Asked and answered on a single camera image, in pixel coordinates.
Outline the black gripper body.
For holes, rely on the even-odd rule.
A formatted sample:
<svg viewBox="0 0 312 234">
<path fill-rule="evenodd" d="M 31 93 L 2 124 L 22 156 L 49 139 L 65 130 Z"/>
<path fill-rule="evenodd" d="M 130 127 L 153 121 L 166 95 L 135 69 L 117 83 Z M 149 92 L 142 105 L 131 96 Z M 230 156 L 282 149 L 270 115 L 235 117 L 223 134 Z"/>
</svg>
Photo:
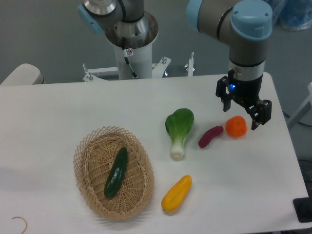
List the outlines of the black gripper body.
<svg viewBox="0 0 312 234">
<path fill-rule="evenodd" d="M 232 99 L 242 107 L 256 105 L 259 100 L 259 92 L 262 84 L 262 75 L 254 80 L 243 81 L 234 77 L 235 71 L 228 72 L 228 90 Z"/>
</svg>

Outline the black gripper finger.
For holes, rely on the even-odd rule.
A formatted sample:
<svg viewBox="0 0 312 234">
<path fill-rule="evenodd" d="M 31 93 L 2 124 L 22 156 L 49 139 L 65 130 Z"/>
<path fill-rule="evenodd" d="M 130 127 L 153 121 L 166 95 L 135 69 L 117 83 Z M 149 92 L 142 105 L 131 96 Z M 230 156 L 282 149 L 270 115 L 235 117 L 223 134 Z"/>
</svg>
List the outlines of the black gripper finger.
<svg viewBox="0 0 312 234">
<path fill-rule="evenodd" d="M 215 95 L 221 99 L 221 102 L 223 103 L 224 112 L 230 109 L 231 101 L 233 99 L 233 95 L 230 92 L 227 92 L 228 84 L 229 84 L 228 77 L 224 76 L 217 82 L 217 85 L 216 85 Z"/>
<path fill-rule="evenodd" d="M 252 118 L 251 130 L 255 130 L 259 125 L 264 125 L 271 119 L 272 102 L 258 99 L 252 106 L 246 107 L 246 112 Z"/>
</svg>

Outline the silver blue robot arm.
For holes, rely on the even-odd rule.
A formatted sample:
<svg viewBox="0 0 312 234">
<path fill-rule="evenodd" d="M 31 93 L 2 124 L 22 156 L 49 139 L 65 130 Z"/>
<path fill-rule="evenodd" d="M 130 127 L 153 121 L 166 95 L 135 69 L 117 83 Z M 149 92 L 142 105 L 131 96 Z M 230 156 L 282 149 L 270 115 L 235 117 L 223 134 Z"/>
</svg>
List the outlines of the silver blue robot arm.
<svg viewBox="0 0 312 234">
<path fill-rule="evenodd" d="M 78 14 L 90 31 L 104 33 L 115 50 L 120 79 L 160 78 L 168 60 L 152 65 L 156 19 L 141 0 L 85 0 Z M 252 129 L 271 119 L 272 103 L 259 92 L 272 33 L 271 7 L 262 0 L 191 0 L 186 19 L 196 31 L 229 47 L 228 74 L 217 82 L 223 110 L 234 101 L 252 118 Z"/>
</svg>

